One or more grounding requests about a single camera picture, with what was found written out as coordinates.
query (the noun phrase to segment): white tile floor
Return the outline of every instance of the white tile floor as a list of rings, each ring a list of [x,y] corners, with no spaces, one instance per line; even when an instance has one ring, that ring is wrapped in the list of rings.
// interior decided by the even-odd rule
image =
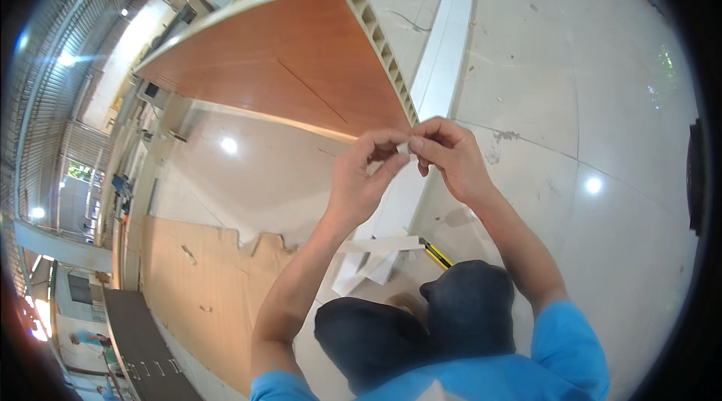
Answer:
[[[371,0],[413,79],[439,0]],[[665,19],[646,0],[476,0],[476,24],[452,116],[476,134],[492,179],[551,250],[607,353],[609,399],[627,399],[658,355],[689,288],[688,126],[697,116],[689,69]],[[517,138],[500,132],[512,131]],[[158,216],[302,242],[325,207],[344,145],[301,130],[195,108],[159,183]],[[238,143],[234,154],[220,142]],[[588,182],[599,182],[592,193]],[[499,256],[478,220],[432,175],[414,231],[453,261]],[[374,300],[437,277],[405,261]],[[322,286],[319,303],[333,298]],[[520,353],[533,321],[513,307]],[[307,321],[301,367],[321,399],[348,399]]]

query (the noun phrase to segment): person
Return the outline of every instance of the person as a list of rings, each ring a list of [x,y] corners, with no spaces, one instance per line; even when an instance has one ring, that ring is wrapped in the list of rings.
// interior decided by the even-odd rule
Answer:
[[[105,401],[121,401],[121,398],[113,395],[113,387],[111,386],[110,377],[111,377],[110,373],[106,374],[105,375],[105,387],[103,387],[102,385],[99,385],[95,389],[97,390],[98,393],[100,393],[100,396],[102,396]]]
[[[102,346],[104,348],[110,348],[111,346],[113,346],[113,342],[111,342],[110,338],[105,337],[103,334],[99,333],[91,334],[85,329],[77,330],[74,333],[69,334],[68,336],[70,337],[70,341],[74,345],[79,345],[81,342],[83,342],[89,345]]]
[[[251,399],[315,399],[294,360],[293,339],[341,242],[378,207],[409,162],[434,165],[447,189],[491,235],[506,269],[460,262],[424,283],[426,324],[411,308],[338,298],[315,316],[315,337],[360,399],[604,399],[609,372],[599,340],[572,304],[546,246],[493,185],[473,133],[443,118],[366,133],[339,155],[326,212],[284,268],[258,313]],[[383,162],[373,175],[370,162]],[[515,354],[514,284],[534,313],[531,357]]]

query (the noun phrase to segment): right hand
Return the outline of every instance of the right hand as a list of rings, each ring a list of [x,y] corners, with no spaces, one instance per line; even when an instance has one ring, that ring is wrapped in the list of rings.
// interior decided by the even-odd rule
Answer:
[[[442,117],[433,117],[411,131],[409,147],[419,157],[419,172],[434,164],[459,202],[479,206],[496,191],[474,134]]]

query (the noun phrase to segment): cardboard sheet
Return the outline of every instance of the cardboard sheet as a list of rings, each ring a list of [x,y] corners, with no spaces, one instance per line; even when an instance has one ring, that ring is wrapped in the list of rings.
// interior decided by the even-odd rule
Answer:
[[[142,268],[148,306],[200,363],[250,396],[253,325],[295,250],[285,250],[275,234],[261,234],[238,248],[234,229],[149,216],[145,221]]]

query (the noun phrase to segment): forearm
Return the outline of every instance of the forearm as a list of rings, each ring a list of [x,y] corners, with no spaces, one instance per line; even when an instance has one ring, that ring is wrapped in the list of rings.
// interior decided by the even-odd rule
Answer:
[[[290,344],[300,331],[331,259],[348,233],[322,218],[268,292],[253,329],[254,341]]]
[[[567,297],[554,258],[496,188],[469,207],[494,240],[506,269],[531,303],[535,316],[551,302]]]

